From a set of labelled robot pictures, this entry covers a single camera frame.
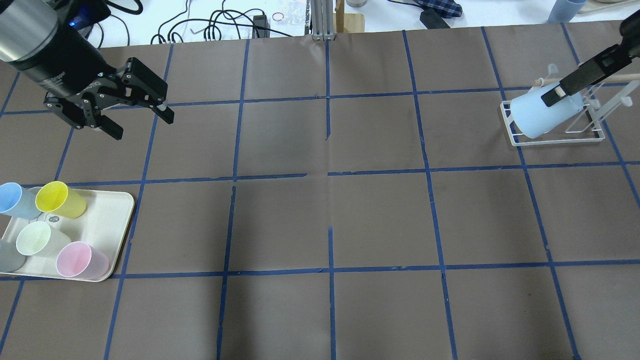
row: gray cup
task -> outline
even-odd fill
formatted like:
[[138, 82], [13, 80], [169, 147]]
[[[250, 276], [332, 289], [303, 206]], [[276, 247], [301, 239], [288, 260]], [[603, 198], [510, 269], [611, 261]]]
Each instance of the gray cup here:
[[586, 2], [587, 0], [556, 0], [547, 23], [569, 22]]
[[18, 252], [14, 243], [0, 240], [0, 272], [18, 270], [27, 261], [27, 257]]

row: grid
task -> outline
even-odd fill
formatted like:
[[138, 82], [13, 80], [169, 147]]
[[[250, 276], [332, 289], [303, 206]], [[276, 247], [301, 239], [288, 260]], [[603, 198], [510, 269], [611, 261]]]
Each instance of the grid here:
[[[575, 48], [573, 47], [572, 40], [565, 28], [562, 25], [562, 29], [564, 35], [566, 37], [566, 41], [568, 42], [573, 56], [575, 58], [576, 63], [579, 62], [577, 53]], [[542, 168], [589, 168], [589, 167], [621, 167], [624, 171], [625, 178], [628, 182], [631, 194], [637, 204], [640, 207], [640, 198], [638, 196], [638, 192], [636, 190], [635, 184], [632, 180], [632, 176], [628, 170], [629, 165], [640, 165], [640, 161], [625, 161], [622, 157], [618, 146], [616, 145], [614, 136], [609, 129], [607, 124], [604, 124], [604, 128], [607, 132], [607, 137], [610, 139], [612, 147], [615, 151], [615, 154], [618, 158], [617, 161], [606, 161], [606, 162], [585, 162], [585, 163], [572, 163], [572, 164], [564, 164], [564, 163], [549, 163], [549, 164], [537, 164], [537, 165], [529, 165], [525, 160], [525, 155], [523, 151], [518, 148], [518, 157], [520, 160], [520, 164], [517, 165], [489, 165], [489, 166], [475, 166], [475, 167], [432, 167], [429, 164], [428, 158], [428, 150], [426, 149], [425, 134], [423, 133], [423, 123], [422, 117], [424, 114], [420, 111], [420, 95], [429, 95], [429, 94], [464, 94], [464, 93], [479, 93], [479, 92], [498, 92], [502, 97], [502, 100], [506, 100], [505, 92], [508, 91], [522, 91], [527, 90], [526, 87], [505, 87], [502, 84], [500, 74], [498, 71], [498, 66], [496, 65], [495, 58], [492, 51], [492, 45], [490, 44], [490, 40], [487, 36], [486, 30], [481, 28], [482, 35], [484, 38], [485, 46], [488, 51], [491, 65], [494, 71], [494, 75], [497, 81], [497, 87], [495, 88], [474, 88], [474, 89], [454, 89], [454, 90], [425, 90], [418, 91], [417, 89], [417, 81], [415, 78], [413, 61], [412, 61], [412, 50], [410, 49], [410, 44], [407, 38], [407, 34], [405, 31], [402, 32], [403, 40], [404, 40], [404, 48], [406, 51], [406, 61], [409, 68], [409, 76], [412, 84], [412, 91], [410, 92], [390, 92], [390, 93], [373, 93], [373, 94], [347, 94], [347, 95], [332, 95], [331, 92], [331, 83], [330, 83], [330, 49], [332, 48], [330, 42], [325, 43], [325, 80], [326, 80], [326, 95], [316, 95], [312, 97], [284, 97], [284, 98], [270, 98], [270, 99], [245, 99], [245, 85], [247, 78], [247, 67], [248, 67], [248, 59], [250, 55], [250, 43], [252, 40], [247, 40], [244, 46], [244, 58], [243, 58], [243, 71], [242, 71], [242, 82], [240, 88], [240, 96], [238, 100], [229, 100], [229, 101], [203, 101], [203, 102], [178, 102], [170, 104], [174, 108], [183, 107], [183, 106], [199, 106], [199, 105], [221, 105], [221, 104], [237, 104], [238, 105], [238, 116], [237, 116], [237, 127], [236, 127], [236, 137], [235, 137], [235, 147], [234, 147], [234, 157], [233, 157], [233, 174], [231, 176], [225, 177], [216, 177], [216, 178], [171, 178], [171, 179], [147, 179], [147, 171], [148, 166], [152, 154], [152, 148], [154, 145], [154, 138], [156, 135], [156, 126], [157, 126], [157, 116], [154, 117], [150, 137], [148, 141], [147, 153], [145, 157], [144, 167], [142, 170], [142, 177], [140, 180], [133, 179], [127, 181], [92, 181], [92, 182], [70, 182], [69, 185], [72, 186], [109, 186], [109, 185], [139, 185], [140, 190], [138, 193], [138, 201], [136, 204], [136, 209], [132, 218], [131, 228], [129, 231], [129, 240], [134, 241], [134, 235], [136, 231], [136, 225], [138, 223], [138, 215], [140, 212], [140, 208], [144, 206], [144, 190], [145, 185], [148, 184], [161, 184], [161, 183], [188, 183], [188, 182], [232, 182], [234, 185], [231, 187], [231, 192], [228, 195], [230, 197], [230, 208], [228, 212], [228, 224], [227, 224], [227, 241], [225, 244], [225, 256], [224, 256], [224, 266], [222, 271], [212, 271], [212, 272], [173, 272], [173, 273], [140, 273], [140, 274], [130, 274], [127, 272], [127, 266], [129, 264], [129, 256], [131, 254], [132, 241], [127, 242], [127, 246], [122, 254], [122, 271], [120, 274], [114, 274], [110, 277], [110, 279], [116, 279], [118, 281], [117, 292], [115, 295], [115, 301], [113, 304], [113, 312], [111, 315], [111, 321], [109, 325], [108, 337], [106, 340], [106, 347], [104, 349], [104, 359], [108, 359], [111, 351], [111, 344], [113, 335], [115, 332], [116, 322], [118, 321], [118, 310], [120, 305], [120, 300], [123, 293], [123, 287], [128, 279], [151, 279], [151, 278], [187, 278], [187, 277], [219, 277], [221, 279], [221, 293], [220, 293], [220, 310], [219, 310], [219, 318], [218, 318], [218, 337], [216, 339], [216, 349], [217, 349], [217, 358], [221, 358], [223, 356], [223, 342], [225, 339], [224, 334], [224, 319], [225, 319], [225, 310], [227, 306], [227, 284], [230, 277], [251, 277], [251, 276], [267, 276], [267, 275], [293, 275], [293, 274], [328, 274], [329, 276], [329, 299], [330, 299], [330, 312], [328, 314], [330, 318], [330, 355], [332, 359], [339, 358], [337, 352], [337, 339], [336, 339], [336, 300], [335, 300], [335, 274], [339, 273], [361, 273], [361, 272], [440, 272], [441, 276], [441, 285], [442, 285], [442, 293], [443, 299], [442, 302], [444, 304], [445, 315], [446, 315], [446, 323], [448, 330], [448, 338], [451, 346], [451, 357], [453, 359], [458, 359], [458, 348], [456, 346], [456, 329], [454, 328], [454, 320], [452, 318], [452, 314], [455, 312], [455, 309], [452, 308], [449, 302], [449, 284], [447, 282], [447, 271], [448, 270], [478, 270], [478, 269], [508, 269], [508, 268], [549, 268], [554, 289], [556, 292], [557, 301], [559, 303], [559, 307], [561, 310], [561, 314], [563, 317], [563, 323], [565, 326], [565, 330], [567, 333], [568, 341], [571, 347], [571, 351], [573, 357], [576, 359], [580, 359], [579, 347], [576, 344], [570, 317], [568, 315], [567, 309], [564, 303], [563, 292], [560, 287], [560, 282], [558, 279], [558, 275], [556, 272], [557, 268], [568, 267], [568, 266], [603, 266], [603, 265], [638, 265], [640, 264], [640, 259], [603, 259], [603, 260], [586, 260], [586, 261], [555, 261], [551, 250], [549, 249], [549, 244], [547, 241], [547, 235], [545, 232], [545, 225], [543, 224], [543, 219], [541, 216], [541, 211], [538, 206], [538, 201], [536, 199], [536, 194], [534, 191], [534, 186], [531, 181], [530, 169], [542, 169]], [[169, 55], [166, 62], [166, 67], [164, 70], [164, 79], [167, 80], [171, 62], [173, 55], [174, 46], [171, 45], [169, 49]], [[12, 93], [16, 87], [16, 84], [19, 80], [19, 75], [15, 77], [13, 80], [11, 90], [3, 104], [2, 110], [0, 110], [0, 119], [3, 115], [32, 115], [37, 113], [45, 113], [46, 111], [6, 111], [7, 105], [10, 102]], [[608, 86], [620, 86], [620, 84], [613, 84]], [[399, 96], [411, 96], [413, 97], [413, 102], [415, 106], [415, 116], [417, 118], [417, 126], [418, 133], [420, 138], [420, 149], [422, 154], [422, 160], [424, 163], [424, 167], [421, 168], [405, 168], [405, 169], [391, 169], [391, 170], [354, 170], [354, 171], [340, 171], [340, 172], [327, 172], [329, 178], [331, 177], [341, 177], [341, 176], [366, 176], [366, 175], [383, 175], [383, 174], [424, 174], [426, 176], [426, 186], [428, 189], [428, 201], [429, 201], [429, 212], [431, 213], [431, 220], [433, 222], [433, 230], [435, 235], [435, 245], [437, 249], [437, 265], [415, 265], [415, 266], [334, 266], [334, 239], [333, 239], [333, 227], [330, 225], [327, 229], [327, 244], [328, 244], [328, 266], [327, 267], [318, 267], [318, 268], [296, 268], [296, 269], [279, 269], [279, 270], [240, 270], [240, 271], [231, 271], [230, 270], [230, 256], [232, 253], [232, 235], [234, 230], [234, 214], [235, 214], [235, 206], [236, 206], [236, 195], [237, 195], [237, 186], [236, 183], [242, 181], [249, 180], [263, 180], [263, 179], [296, 179], [307, 177], [310, 174], [307, 173], [294, 173], [294, 174], [268, 174], [268, 175], [250, 175], [250, 176], [240, 176], [238, 172], [238, 164], [239, 164], [239, 151], [242, 140], [242, 122], [243, 122], [243, 110], [245, 104], [251, 104], [256, 102], [282, 102], [282, 101], [309, 101], [309, 100], [317, 100], [317, 99], [326, 99], [326, 137], [329, 139], [332, 135], [332, 120], [331, 120], [331, 103], [333, 99], [352, 99], [352, 98], [367, 98], [367, 97], [399, 97]], [[119, 107], [114, 110], [124, 110], [129, 109], [129, 107]], [[67, 156], [67, 152], [69, 150], [72, 138], [74, 135], [74, 130], [69, 131], [68, 138], [64, 150], [62, 152], [62, 156], [60, 159], [60, 163], [57, 167], [55, 179], [58, 179], [63, 164], [65, 162], [65, 158]], [[457, 265], [447, 265], [445, 263], [445, 257], [443, 252], [443, 246], [440, 236], [440, 227], [438, 221], [438, 202], [435, 199], [434, 189], [433, 189], [433, 180], [432, 175], [434, 173], [439, 172], [473, 172], [473, 171], [502, 171], [502, 170], [521, 170], [525, 182], [527, 185], [527, 189], [529, 192], [529, 196], [531, 198], [531, 203], [535, 212], [536, 221], [538, 223], [542, 245], [545, 248], [545, 254], [547, 257], [546, 261], [539, 262], [525, 262], [525, 263], [480, 263], [480, 264], [457, 264]], [[24, 186], [41, 186], [42, 184], [24, 184]], [[16, 308], [20, 302], [20, 296], [22, 293], [23, 286], [27, 281], [40, 281], [41, 279], [31, 278], [31, 277], [0, 277], [2, 281], [17, 281], [18, 287], [15, 293], [15, 298], [13, 300], [13, 304], [11, 307], [11, 311], [6, 323], [6, 327], [4, 328], [2, 340], [0, 341], [0, 352], [2, 351], [8, 334], [10, 332], [10, 327], [12, 324], [13, 316], [15, 314]]]

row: yellow cup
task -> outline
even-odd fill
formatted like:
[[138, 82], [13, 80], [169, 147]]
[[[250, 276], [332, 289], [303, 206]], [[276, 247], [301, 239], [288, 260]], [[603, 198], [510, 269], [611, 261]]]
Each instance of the yellow cup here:
[[86, 200], [62, 181], [52, 181], [36, 195], [36, 207], [44, 213], [77, 218], [86, 210]]

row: blue plaid fabric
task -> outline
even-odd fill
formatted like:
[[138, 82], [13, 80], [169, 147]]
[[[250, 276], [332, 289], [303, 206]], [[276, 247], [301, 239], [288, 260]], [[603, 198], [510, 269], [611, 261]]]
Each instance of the blue plaid fabric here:
[[452, 17], [460, 17], [462, 15], [462, 6], [454, 0], [413, 0], [420, 6], [432, 8], [445, 19]]

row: metal bracket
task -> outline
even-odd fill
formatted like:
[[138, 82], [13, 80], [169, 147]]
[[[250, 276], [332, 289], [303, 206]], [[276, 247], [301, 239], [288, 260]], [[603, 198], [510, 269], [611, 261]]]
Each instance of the metal bracket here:
[[314, 40], [333, 40], [335, 27], [333, 26], [333, 0], [311, 0], [311, 25]]

